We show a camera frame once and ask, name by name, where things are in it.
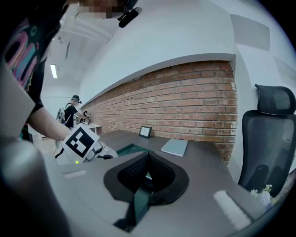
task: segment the brick wall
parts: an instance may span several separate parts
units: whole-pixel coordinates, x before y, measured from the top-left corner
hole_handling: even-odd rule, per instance
[[[91,101],[87,110],[102,132],[214,142],[225,161],[234,145],[237,95],[229,62],[209,61],[168,67],[120,85]]]

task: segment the ceiling light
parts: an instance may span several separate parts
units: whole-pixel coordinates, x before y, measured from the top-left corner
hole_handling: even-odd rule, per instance
[[[55,64],[51,64],[51,65],[50,65],[50,68],[51,68],[52,76],[53,76],[54,78],[57,78],[57,74],[56,74],[56,65],[55,65]]]

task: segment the white ceiling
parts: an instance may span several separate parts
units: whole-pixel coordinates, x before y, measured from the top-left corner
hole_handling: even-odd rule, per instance
[[[161,0],[139,0],[136,6],[143,10]],[[46,62],[44,82],[56,80],[80,83],[94,55],[104,47],[119,29],[117,19],[91,18],[77,14],[77,6],[70,6],[61,20],[61,30],[51,43]],[[55,64],[57,79],[54,79],[50,64]]]

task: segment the white wall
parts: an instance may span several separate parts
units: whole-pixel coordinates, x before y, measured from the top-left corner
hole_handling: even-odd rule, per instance
[[[270,49],[235,42],[230,14],[267,26]],[[247,30],[250,37],[260,34],[251,27],[241,33]],[[278,23],[255,0],[163,0],[144,9],[94,57],[81,83],[81,99],[88,102],[163,67],[218,59],[232,60],[235,69],[239,122],[228,168],[238,181],[243,161],[241,119],[246,111],[257,108],[254,84],[283,85],[296,93],[296,53]]]
[[[80,85],[73,81],[62,81],[56,79],[50,83],[43,84],[41,101],[49,113],[56,118],[60,107],[64,107],[73,95],[79,95]]]

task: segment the black t-shirt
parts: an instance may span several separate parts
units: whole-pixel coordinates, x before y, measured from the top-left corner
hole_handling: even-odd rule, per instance
[[[73,128],[74,126],[74,121],[73,121],[73,116],[74,114],[76,114],[78,111],[76,110],[76,108],[73,105],[70,105],[69,107],[67,107],[65,109],[65,121],[67,121],[67,123],[65,124],[66,127],[68,128]]]
[[[45,62],[44,55],[59,31],[60,20],[67,10],[66,0],[5,1],[3,9],[14,9],[12,19],[7,22],[6,31],[1,34],[6,44],[1,45],[1,54],[15,80],[35,102],[32,111],[43,107],[40,93],[43,84]],[[27,125],[21,137],[28,138]]]

